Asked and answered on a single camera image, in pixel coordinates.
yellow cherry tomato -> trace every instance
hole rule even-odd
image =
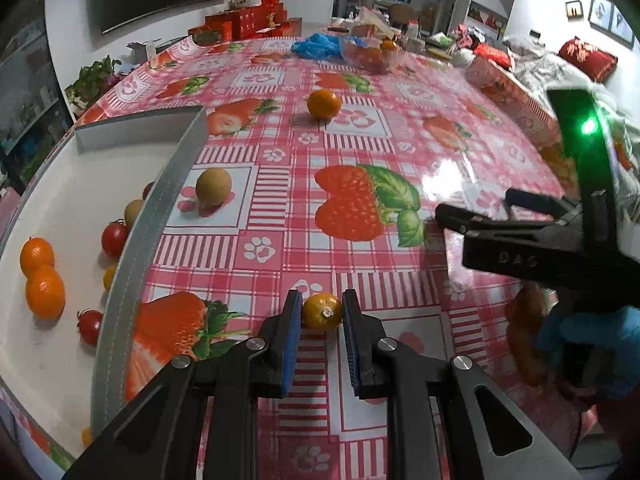
[[[302,306],[305,328],[327,332],[340,325],[342,304],[333,294],[320,292],[311,296]]]
[[[104,285],[104,290],[107,292],[111,288],[111,282],[113,281],[113,277],[116,273],[116,267],[118,264],[113,264],[112,266],[107,267],[107,270],[104,271],[104,276],[102,277],[102,284]]]
[[[87,449],[93,441],[91,436],[91,428],[84,428],[84,430],[82,430],[81,437],[82,437],[82,445],[84,446],[85,449]]]

blue plastic bag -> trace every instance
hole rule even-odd
[[[305,41],[297,41],[291,51],[305,59],[327,59],[330,56],[340,57],[340,42],[338,38],[317,32]]]

cherry tomato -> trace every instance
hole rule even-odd
[[[149,194],[149,191],[151,191],[151,188],[154,186],[155,182],[149,182],[146,186],[144,191],[142,192],[142,200],[144,200],[146,198],[146,196]]]
[[[96,346],[98,344],[101,324],[101,312],[97,310],[78,312],[78,332],[80,332],[80,339],[89,346]]]
[[[128,235],[129,229],[120,220],[107,225],[102,232],[102,250],[104,254],[113,260],[117,260],[122,254]]]

green plant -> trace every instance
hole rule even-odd
[[[78,79],[65,88],[69,102],[80,110],[86,110],[93,105],[118,81],[114,74],[114,67],[121,64],[119,59],[111,59],[107,56],[102,61],[95,61],[91,66],[83,66]]]

orange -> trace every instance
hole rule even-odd
[[[82,433],[80,434],[80,437],[82,438],[82,445],[85,449],[87,449],[94,440],[91,434],[91,428],[84,428],[84,430],[82,430]]]
[[[380,43],[380,50],[398,50],[398,46],[391,40]]]
[[[39,266],[27,279],[25,296],[37,317],[53,319],[65,307],[65,284],[52,267]]]
[[[314,294],[302,306],[305,328],[327,332],[337,328],[342,321],[342,304],[333,294]]]
[[[111,288],[111,283],[113,282],[113,277],[116,273],[116,268],[118,264],[113,264],[112,266],[107,267],[104,271],[104,276],[102,277],[102,284],[104,285],[104,290],[107,292]]]
[[[20,251],[20,268],[28,278],[41,265],[53,267],[55,257],[51,244],[44,238],[29,238]]]
[[[313,92],[306,100],[309,113],[318,120],[330,121],[342,109],[342,99],[328,88]]]

